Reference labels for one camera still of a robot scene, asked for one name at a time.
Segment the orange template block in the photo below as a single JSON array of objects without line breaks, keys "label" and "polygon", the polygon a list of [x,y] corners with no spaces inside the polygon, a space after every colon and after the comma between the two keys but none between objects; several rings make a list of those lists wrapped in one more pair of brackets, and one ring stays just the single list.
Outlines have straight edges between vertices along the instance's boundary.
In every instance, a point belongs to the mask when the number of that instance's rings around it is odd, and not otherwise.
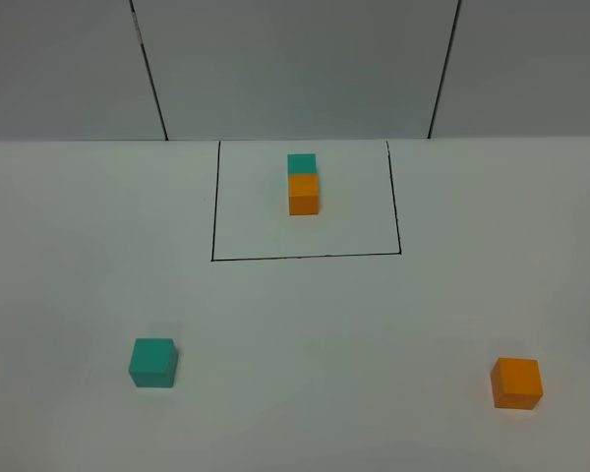
[{"label": "orange template block", "polygon": [[288,203],[290,215],[314,215],[320,209],[319,177],[312,174],[288,175]]}]

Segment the teal template block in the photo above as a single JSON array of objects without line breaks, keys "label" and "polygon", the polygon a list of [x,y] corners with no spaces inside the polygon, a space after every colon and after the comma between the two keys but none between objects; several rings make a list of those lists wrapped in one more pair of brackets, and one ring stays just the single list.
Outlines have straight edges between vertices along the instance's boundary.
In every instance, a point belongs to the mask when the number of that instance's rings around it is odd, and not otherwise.
[{"label": "teal template block", "polygon": [[291,153],[287,155],[288,175],[316,174],[317,160],[314,153]]}]

